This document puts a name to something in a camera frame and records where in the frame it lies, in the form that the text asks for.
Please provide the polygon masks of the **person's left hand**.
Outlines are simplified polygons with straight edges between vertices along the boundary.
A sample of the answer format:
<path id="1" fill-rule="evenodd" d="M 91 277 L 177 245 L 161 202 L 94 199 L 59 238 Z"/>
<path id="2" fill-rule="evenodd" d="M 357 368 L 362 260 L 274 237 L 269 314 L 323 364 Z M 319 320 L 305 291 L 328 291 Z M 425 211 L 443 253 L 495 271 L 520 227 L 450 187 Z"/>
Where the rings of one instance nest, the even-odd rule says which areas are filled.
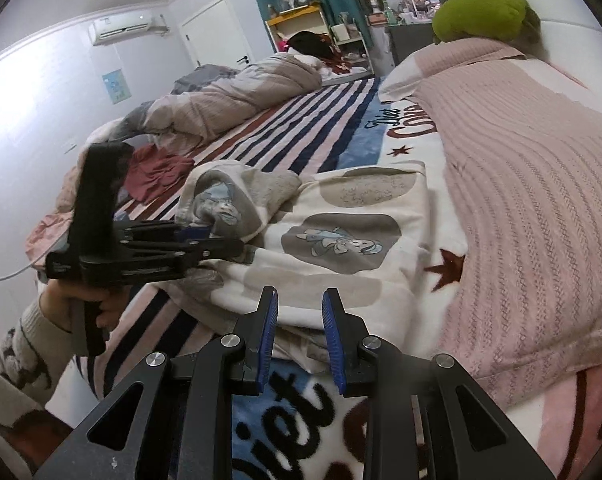
<path id="1" fill-rule="evenodd" d="M 38 305 L 48 321 L 71 332 L 74 304 L 95 302 L 100 304 L 95 324 L 112 332 L 118 326 L 129 299 L 130 286 L 97 288 L 80 282 L 50 280 L 39 295 Z"/>

